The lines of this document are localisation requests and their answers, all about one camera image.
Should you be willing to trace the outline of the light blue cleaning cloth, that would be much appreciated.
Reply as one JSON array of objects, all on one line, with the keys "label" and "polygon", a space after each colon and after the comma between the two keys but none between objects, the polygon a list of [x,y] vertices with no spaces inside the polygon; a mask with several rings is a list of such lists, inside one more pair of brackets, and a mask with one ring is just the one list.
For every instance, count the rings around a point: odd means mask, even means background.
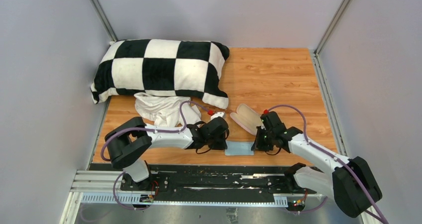
[{"label": "light blue cleaning cloth", "polygon": [[251,149],[253,142],[246,141],[227,141],[227,149],[224,151],[226,156],[253,156]]}]

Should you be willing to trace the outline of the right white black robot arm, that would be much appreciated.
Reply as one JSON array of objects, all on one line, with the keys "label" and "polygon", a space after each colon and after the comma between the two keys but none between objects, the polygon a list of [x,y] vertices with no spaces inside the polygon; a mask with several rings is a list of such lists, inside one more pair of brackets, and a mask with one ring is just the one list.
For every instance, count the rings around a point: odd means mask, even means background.
[{"label": "right white black robot arm", "polygon": [[359,156],[349,158],[310,139],[304,129],[286,127],[276,112],[252,115],[256,138],[252,146],[259,151],[273,147],[308,160],[314,168],[296,163],[285,173],[284,186],[296,193],[308,189],[335,201],[339,209],[356,218],[382,199],[382,191],[367,163]]}]

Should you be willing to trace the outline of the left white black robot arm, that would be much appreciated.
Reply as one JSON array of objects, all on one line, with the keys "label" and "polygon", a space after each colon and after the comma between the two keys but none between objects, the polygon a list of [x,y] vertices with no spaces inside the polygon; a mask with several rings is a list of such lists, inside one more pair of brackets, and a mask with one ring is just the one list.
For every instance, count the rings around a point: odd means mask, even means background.
[{"label": "left white black robot arm", "polygon": [[152,177],[147,162],[140,157],[148,149],[172,147],[198,151],[207,146],[209,150],[225,150],[228,136],[228,124],[222,117],[184,127],[159,127],[134,117],[105,136],[102,151],[108,152],[109,157],[104,160],[112,168],[123,170],[139,190],[146,191],[152,186]]}]

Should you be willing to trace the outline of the pink glasses case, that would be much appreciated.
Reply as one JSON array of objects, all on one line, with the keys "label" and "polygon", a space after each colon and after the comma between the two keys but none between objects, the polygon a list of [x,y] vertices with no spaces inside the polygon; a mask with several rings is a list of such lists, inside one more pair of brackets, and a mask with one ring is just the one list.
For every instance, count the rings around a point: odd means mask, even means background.
[{"label": "pink glasses case", "polygon": [[235,112],[230,113],[230,117],[241,128],[254,136],[258,132],[258,128],[263,125],[260,115],[246,104],[240,104]]}]

